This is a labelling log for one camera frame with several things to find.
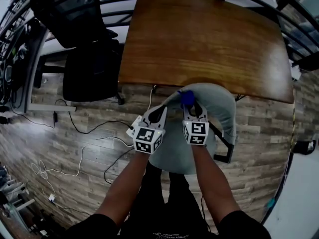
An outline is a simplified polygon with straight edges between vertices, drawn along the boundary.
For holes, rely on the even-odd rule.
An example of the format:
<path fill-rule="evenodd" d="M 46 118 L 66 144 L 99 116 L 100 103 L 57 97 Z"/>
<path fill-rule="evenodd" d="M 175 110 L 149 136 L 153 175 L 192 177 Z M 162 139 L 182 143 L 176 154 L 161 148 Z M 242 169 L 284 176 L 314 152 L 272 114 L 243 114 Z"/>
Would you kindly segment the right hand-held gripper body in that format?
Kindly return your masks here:
<path fill-rule="evenodd" d="M 194 105 L 187 106 L 188 114 L 183 114 L 184 120 L 182 122 L 183 134 L 186 139 L 186 142 L 190 145 L 205 145 L 209 132 L 207 110 L 203 105 L 201 105 L 202 114 L 196 115 Z"/>

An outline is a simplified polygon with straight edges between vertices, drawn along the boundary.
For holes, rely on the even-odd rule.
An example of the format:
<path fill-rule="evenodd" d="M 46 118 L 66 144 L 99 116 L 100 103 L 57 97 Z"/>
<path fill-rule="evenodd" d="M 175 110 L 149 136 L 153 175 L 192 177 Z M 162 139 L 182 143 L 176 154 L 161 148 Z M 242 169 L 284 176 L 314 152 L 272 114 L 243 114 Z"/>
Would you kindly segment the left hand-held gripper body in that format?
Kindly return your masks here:
<path fill-rule="evenodd" d="M 165 134 L 165 122 L 167 116 L 167 109 L 164 111 L 159 107 L 160 112 L 158 117 L 150 117 L 149 109 L 142 116 L 141 121 L 134 129 L 134 148 L 136 151 L 154 154 L 154 152 L 161 145 L 163 136 Z"/>

